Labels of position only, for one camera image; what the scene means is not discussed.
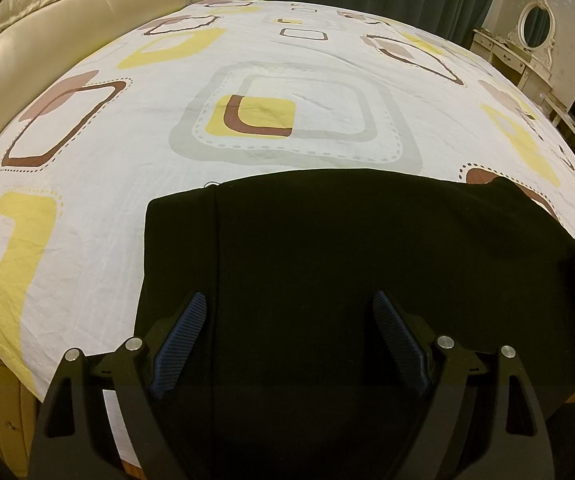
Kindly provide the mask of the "black pants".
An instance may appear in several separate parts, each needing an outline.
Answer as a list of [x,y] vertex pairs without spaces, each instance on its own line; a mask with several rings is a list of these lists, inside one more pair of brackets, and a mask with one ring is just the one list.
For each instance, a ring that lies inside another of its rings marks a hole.
[[188,479],[393,479],[401,422],[373,299],[514,348],[550,418],[575,391],[575,238],[504,178],[299,170],[151,200],[135,332],[199,292],[158,402]]

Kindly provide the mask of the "patterned white bed sheet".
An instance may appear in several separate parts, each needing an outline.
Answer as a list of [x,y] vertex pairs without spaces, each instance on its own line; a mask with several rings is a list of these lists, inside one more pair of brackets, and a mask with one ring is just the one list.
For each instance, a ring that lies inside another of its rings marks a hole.
[[41,407],[135,332],[155,198],[299,170],[508,179],[575,238],[575,156],[507,78],[387,18],[200,2],[74,65],[0,134],[0,358]]

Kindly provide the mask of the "white dressing table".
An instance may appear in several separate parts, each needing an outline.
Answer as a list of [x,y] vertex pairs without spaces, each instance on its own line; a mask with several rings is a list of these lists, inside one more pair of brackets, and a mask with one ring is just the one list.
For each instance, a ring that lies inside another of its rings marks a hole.
[[493,65],[535,104],[541,104],[552,90],[549,68],[533,52],[508,39],[475,29],[471,51]]

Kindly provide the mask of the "white oval vanity mirror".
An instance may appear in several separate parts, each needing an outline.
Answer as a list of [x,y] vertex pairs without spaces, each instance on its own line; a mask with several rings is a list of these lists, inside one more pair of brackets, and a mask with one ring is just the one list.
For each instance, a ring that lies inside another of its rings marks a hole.
[[528,52],[546,68],[553,65],[555,16],[547,0],[533,0],[523,7],[508,40]]

